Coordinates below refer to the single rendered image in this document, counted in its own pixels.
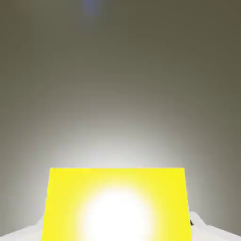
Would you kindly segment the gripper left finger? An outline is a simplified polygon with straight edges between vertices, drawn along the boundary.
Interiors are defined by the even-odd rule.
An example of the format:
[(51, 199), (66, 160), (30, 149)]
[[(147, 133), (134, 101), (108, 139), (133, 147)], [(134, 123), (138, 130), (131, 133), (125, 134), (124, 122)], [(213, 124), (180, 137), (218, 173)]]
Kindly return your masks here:
[(28, 238), (32, 238), (35, 235), (37, 239), (35, 239), (34, 241), (37, 241), (38, 239), (41, 240), (43, 223), (44, 216), (42, 216), (40, 220), (34, 225), (27, 226), (23, 229), (1, 236), (0, 241), (27, 241)]

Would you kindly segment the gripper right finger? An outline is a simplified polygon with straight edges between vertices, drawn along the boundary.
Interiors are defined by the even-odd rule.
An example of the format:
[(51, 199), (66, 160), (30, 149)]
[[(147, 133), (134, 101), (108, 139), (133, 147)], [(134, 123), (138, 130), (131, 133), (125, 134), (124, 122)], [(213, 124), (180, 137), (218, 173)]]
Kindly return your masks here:
[(195, 212), (189, 212), (192, 241), (241, 241), (241, 237), (205, 224)]

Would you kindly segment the small yellow cube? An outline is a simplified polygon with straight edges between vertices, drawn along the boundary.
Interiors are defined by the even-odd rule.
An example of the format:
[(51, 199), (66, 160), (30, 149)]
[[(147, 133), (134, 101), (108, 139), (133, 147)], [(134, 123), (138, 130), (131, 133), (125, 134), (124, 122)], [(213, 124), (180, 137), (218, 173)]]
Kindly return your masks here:
[(52, 168), (42, 241), (192, 241), (183, 168)]

